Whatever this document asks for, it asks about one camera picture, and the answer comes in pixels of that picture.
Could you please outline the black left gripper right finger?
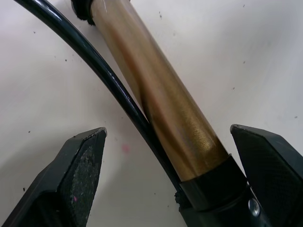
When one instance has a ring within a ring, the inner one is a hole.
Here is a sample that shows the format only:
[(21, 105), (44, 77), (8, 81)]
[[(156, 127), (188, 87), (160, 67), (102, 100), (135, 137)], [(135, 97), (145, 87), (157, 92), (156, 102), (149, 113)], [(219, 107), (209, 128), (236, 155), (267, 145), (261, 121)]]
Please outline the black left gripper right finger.
[(274, 227), (303, 225), (303, 157), (282, 136), (233, 124), (247, 180)]

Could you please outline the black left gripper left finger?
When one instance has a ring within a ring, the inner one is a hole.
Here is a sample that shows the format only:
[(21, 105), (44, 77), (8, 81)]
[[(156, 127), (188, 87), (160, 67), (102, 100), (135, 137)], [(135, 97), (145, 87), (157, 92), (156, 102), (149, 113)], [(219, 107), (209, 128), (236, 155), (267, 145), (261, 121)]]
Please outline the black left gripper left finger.
[(5, 227), (84, 227), (99, 182), (107, 130), (68, 139), (34, 179), (7, 217)]

